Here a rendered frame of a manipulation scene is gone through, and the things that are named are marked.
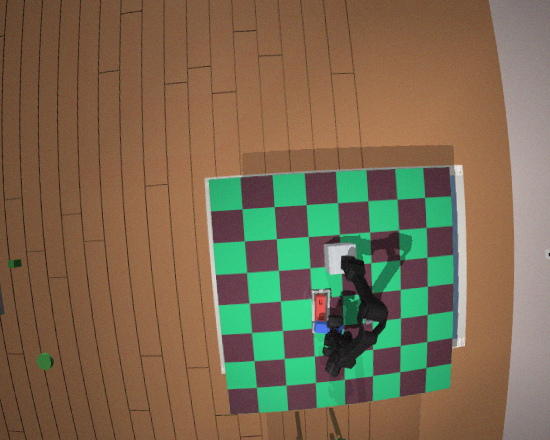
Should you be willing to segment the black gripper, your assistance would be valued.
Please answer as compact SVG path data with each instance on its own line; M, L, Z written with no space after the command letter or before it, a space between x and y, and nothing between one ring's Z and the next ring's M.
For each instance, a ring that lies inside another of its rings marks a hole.
M328 315L326 327L328 327L330 329L330 332L328 332L328 334L325 334L323 345L328 346L329 348L328 347L323 347L323 355L329 357L329 354L331 354L331 355L333 354L333 352L331 350L331 343L332 343L333 340L341 339L342 341L344 341L344 338L340 337L341 333L338 333L338 330L337 330L337 329L340 329L340 327L342 325L343 325L342 316L332 315L332 314Z

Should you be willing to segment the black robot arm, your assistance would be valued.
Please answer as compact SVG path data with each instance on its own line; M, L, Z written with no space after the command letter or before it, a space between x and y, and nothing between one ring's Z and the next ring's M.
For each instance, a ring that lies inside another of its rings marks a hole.
M332 341L333 354L329 354L325 367L332 377L339 375L341 367L352 369L356 365L356 359L370 346L377 343L378 335L385 329L388 317L387 306L373 295L374 293L366 282L364 261L355 258L355 256L341 256L341 269L344 270L347 281L354 283L361 300L357 315L359 332L358 336L353 339L352 333L347 330L342 335L339 334L344 341L341 339ZM372 332L365 331L363 319L377 321L379 324Z

